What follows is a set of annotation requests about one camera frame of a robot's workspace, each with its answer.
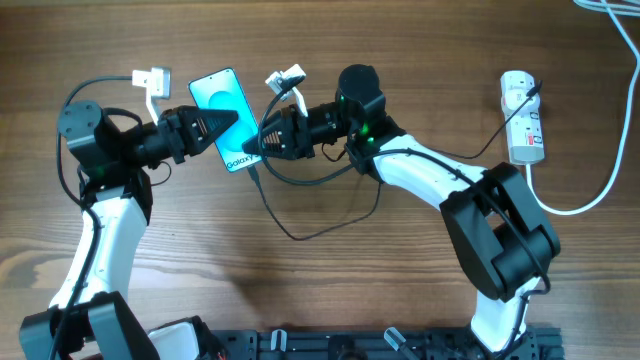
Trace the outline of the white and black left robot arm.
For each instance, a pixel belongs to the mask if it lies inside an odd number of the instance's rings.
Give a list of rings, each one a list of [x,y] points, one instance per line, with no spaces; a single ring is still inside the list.
[[[137,122],[120,131],[113,116]],[[103,359],[216,359],[224,346],[199,317],[147,332],[127,304],[137,246],[150,222],[147,168],[202,153],[239,119],[233,110],[179,106],[155,123],[93,101],[65,106],[58,133],[79,162],[83,233],[49,308],[24,318],[19,341],[29,359],[68,359],[94,341]]]

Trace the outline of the blue Galaxy smartphone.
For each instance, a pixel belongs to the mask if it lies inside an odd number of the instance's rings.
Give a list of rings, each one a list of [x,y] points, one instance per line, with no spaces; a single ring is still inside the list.
[[[188,90],[198,108],[221,121],[215,145],[226,170],[235,173],[259,163],[259,155],[243,149],[258,126],[235,70],[227,67],[192,80]]]

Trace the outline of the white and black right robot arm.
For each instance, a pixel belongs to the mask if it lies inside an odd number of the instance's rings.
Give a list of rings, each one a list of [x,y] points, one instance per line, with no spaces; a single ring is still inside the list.
[[[560,253],[557,233],[513,165],[466,165],[422,146],[386,112],[375,69],[346,67],[333,102],[306,107],[299,65],[272,73],[266,84],[279,111],[267,109],[243,150],[270,159],[312,158],[318,144],[345,139],[350,168],[402,188],[438,209],[459,264],[478,291],[470,330],[483,355],[506,359],[520,348],[532,297],[551,290],[548,269]]]

